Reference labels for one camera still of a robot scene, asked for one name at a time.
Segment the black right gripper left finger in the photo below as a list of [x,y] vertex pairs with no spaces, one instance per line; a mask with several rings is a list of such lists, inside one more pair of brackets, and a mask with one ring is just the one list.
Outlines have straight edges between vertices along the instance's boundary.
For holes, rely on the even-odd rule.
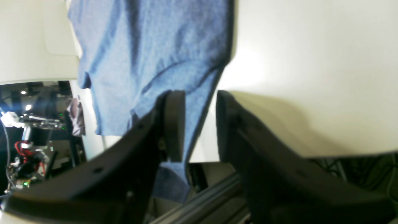
[[104,153],[6,199],[6,214],[40,224],[141,224],[162,161],[180,162],[185,92],[168,91]]

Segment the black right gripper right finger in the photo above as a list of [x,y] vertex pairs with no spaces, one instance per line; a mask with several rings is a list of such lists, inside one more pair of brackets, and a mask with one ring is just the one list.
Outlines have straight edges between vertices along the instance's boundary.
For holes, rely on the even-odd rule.
[[349,184],[286,146],[232,94],[217,92],[220,160],[238,172],[255,224],[388,224],[386,197]]

